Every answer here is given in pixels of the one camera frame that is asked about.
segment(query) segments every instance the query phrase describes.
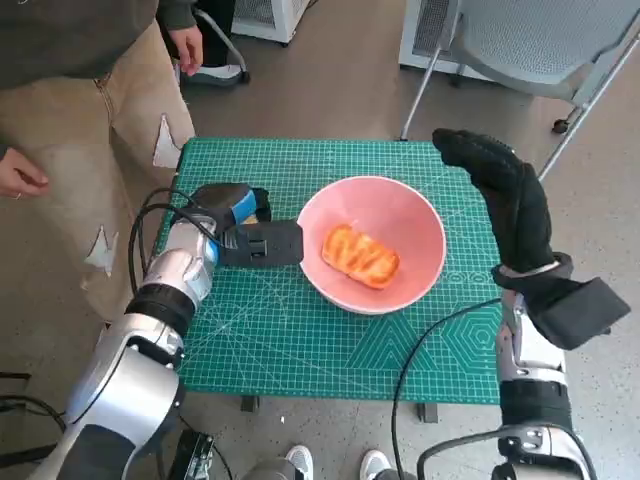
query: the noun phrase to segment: toasted bread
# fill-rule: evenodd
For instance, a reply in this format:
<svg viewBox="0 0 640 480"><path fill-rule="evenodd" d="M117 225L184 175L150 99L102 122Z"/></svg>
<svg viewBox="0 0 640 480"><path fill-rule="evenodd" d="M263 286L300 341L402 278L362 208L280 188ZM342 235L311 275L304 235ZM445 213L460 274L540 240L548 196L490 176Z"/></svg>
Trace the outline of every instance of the toasted bread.
<svg viewBox="0 0 640 480"><path fill-rule="evenodd" d="M389 286L400 265L395 251L349 225L338 225L329 232L322 245L322 259L377 290Z"/></svg>

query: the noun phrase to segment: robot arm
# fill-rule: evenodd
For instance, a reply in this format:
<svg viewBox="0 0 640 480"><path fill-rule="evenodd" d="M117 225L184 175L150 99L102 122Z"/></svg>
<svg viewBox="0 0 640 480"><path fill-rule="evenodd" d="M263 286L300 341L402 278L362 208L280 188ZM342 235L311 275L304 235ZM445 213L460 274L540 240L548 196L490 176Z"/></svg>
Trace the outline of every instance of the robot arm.
<svg viewBox="0 0 640 480"><path fill-rule="evenodd" d="M124 316L97 345L67 408L68 428L31 480L115 480L158 447L184 398L176 369L183 338L209 294L216 265L268 267L302 260L295 221L270 220L267 192L243 184L201 187L188 212L216 242L178 216Z"/></svg>
<svg viewBox="0 0 640 480"><path fill-rule="evenodd" d="M438 129L433 142L446 165L462 167L485 200L501 265L492 270L504 289L496 358L503 426L445 442L426 458L461 443L499 438L507 462L492 479L596 480L575 435L564 351L606 331L629 307L602 280L570 279L568 255L550 246L547 199L530 164L493 138Z"/></svg>
<svg viewBox="0 0 640 480"><path fill-rule="evenodd" d="M215 222L204 225L215 229ZM192 224L172 226L164 252L77 384L64 436L31 480L125 478L133 459L173 428L184 396L175 369L211 289L216 252Z"/></svg>

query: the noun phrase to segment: cutting mat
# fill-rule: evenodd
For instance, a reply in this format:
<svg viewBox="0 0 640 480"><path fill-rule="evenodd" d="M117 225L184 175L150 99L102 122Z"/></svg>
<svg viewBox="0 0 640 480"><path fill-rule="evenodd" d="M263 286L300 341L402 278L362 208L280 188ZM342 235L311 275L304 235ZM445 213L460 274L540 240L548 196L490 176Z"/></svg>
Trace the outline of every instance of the cutting mat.
<svg viewBox="0 0 640 480"><path fill-rule="evenodd" d="M353 175L399 180L434 205L448 250L435 287L401 312L366 317L328 303L297 266L220 268L186 338L180 375L188 389L391 399L407 354L429 325L499 295L489 274L498 255L484 202L467 174L445 167L430 143L197 138L185 147L176 187L192 193L208 182L248 182L268 189L274 218L285 219L296 218L320 188ZM436 331L416 358L403 398L496 403L499 308Z"/></svg>

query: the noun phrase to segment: beige pants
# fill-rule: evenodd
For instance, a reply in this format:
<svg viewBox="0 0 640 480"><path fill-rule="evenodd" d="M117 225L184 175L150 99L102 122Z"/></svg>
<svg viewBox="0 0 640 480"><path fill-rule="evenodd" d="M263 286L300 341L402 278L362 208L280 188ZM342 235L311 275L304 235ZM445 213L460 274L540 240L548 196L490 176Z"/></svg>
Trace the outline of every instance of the beige pants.
<svg viewBox="0 0 640 480"><path fill-rule="evenodd" d="M33 202L62 236L89 303L108 321L130 298L132 223L112 136L150 175L162 177L156 174L163 170L167 178L167 169L153 167L163 115L181 148L194 135L193 125L155 22L103 79L50 78L0 90L0 138L50 181L48 195L20 201Z"/></svg>

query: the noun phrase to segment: pink bowl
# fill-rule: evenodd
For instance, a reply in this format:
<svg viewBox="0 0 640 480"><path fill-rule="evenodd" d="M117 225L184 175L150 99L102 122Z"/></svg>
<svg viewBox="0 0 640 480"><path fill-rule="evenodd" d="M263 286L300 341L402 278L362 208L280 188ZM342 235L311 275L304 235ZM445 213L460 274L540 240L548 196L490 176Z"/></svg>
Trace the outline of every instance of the pink bowl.
<svg viewBox="0 0 640 480"><path fill-rule="evenodd" d="M442 221L411 187L384 177L351 177L326 186L300 212L302 271L330 302L350 312L380 315L411 305L436 283L447 250ZM322 259L327 233L351 225L400 256L394 280L374 290L334 270Z"/></svg>

